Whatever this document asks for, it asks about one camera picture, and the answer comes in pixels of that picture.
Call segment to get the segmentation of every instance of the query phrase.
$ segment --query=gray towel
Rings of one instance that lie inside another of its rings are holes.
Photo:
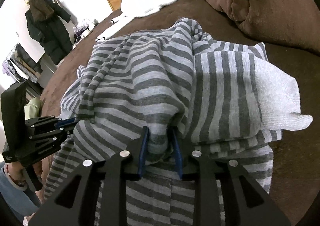
[[[142,180],[127,182],[129,225],[192,224],[194,182],[182,182],[174,172],[174,160],[167,155],[168,125],[176,125],[184,140],[213,158],[237,159],[268,192],[273,153],[267,143],[280,140],[288,124],[301,129],[312,120],[299,114],[295,80],[276,71],[263,43],[216,41],[187,18],[166,30],[98,42],[61,100],[64,117],[69,111],[80,121],[55,155],[45,196],[82,160],[109,159],[125,149],[145,125],[151,131],[152,165]],[[279,74],[282,87],[270,82]],[[270,122],[274,116],[277,123]],[[278,117],[286,122],[279,123]],[[220,204],[224,220],[222,196]],[[99,212],[98,200],[96,225]]]

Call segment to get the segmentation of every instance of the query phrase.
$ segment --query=hanging clothes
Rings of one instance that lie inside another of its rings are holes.
[[[42,94],[43,88],[40,86],[40,84],[32,82],[29,78],[25,79],[21,77],[12,64],[11,59],[4,60],[2,62],[2,72],[12,77],[14,80],[16,80],[16,82],[26,81],[28,84],[27,93],[32,97],[40,97],[40,95]]]
[[[35,72],[41,74],[42,73],[42,69],[41,69],[41,65],[38,62],[35,62],[30,55],[26,52],[26,50],[21,46],[21,44],[17,44],[16,46],[16,52],[18,57],[25,62],[28,66],[31,67],[32,70],[34,70]]]
[[[34,76],[36,76],[38,79],[40,78],[41,74],[34,71],[28,64],[26,64],[24,61],[20,61],[21,65],[23,67],[25,67],[29,72],[31,72],[32,74],[34,74]]]
[[[32,82],[37,83],[38,82],[38,78],[31,73],[27,68],[25,68],[24,66],[22,66],[19,62],[17,62],[13,57],[11,58],[12,62],[17,66],[17,68],[20,69],[20,71],[22,71]]]
[[[41,0],[29,0],[30,8],[35,2]],[[44,48],[46,54],[50,56],[54,64],[58,64],[64,57],[66,57],[72,50],[72,43],[70,41],[69,33],[61,22],[60,16],[66,22],[70,22],[70,15],[64,11],[58,4],[52,2],[45,2],[38,6],[36,4],[36,11],[38,14],[32,13],[29,9],[26,12],[26,19],[30,37]]]

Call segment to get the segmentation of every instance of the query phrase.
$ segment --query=bed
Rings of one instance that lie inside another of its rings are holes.
[[[120,0],[108,0],[114,12],[95,27],[65,58],[41,95],[44,102],[42,116],[60,114],[60,100],[66,89],[76,79],[76,69],[86,65],[95,38],[111,26],[110,20],[121,14]],[[158,13],[134,19],[114,37],[138,30],[165,29],[181,17],[199,22],[214,39],[233,43],[255,45],[225,15],[215,11],[205,0],[178,0]],[[305,130],[284,131],[281,141],[271,144],[274,151],[273,177],[270,195],[295,225],[315,199],[320,186],[320,58],[301,49],[266,43],[269,61],[294,77],[299,85],[301,111],[313,116],[312,124]]]

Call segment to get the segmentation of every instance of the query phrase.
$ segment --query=rivet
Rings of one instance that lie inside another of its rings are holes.
[[[92,163],[93,163],[92,160],[87,159],[87,160],[83,161],[82,165],[88,167],[88,166],[92,165]]]
[[[122,150],[120,152],[121,157],[127,157],[128,155],[130,155],[130,152],[128,150]]]
[[[200,157],[202,155],[202,153],[199,150],[194,150],[194,151],[192,151],[191,155],[193,157]]]
[[[231,159],[231,160],[229,161],[229,165],[230,165],[230,166],[233,166],[233,167],[236,167],[236,166],[238,165],[238,161],[237,161],[237,160],[234,160],[234,159]]]

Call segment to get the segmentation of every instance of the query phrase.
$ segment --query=hanging jacket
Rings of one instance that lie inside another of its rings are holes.
[[[26,19],[30,37],[40,43],[57,65],[72,50],[69,33],[58,16],[69,22],[70,15],[56,3],[48,2],[48,5],[54,10],[49,19],[34,21],[30,9],[26,12]]]

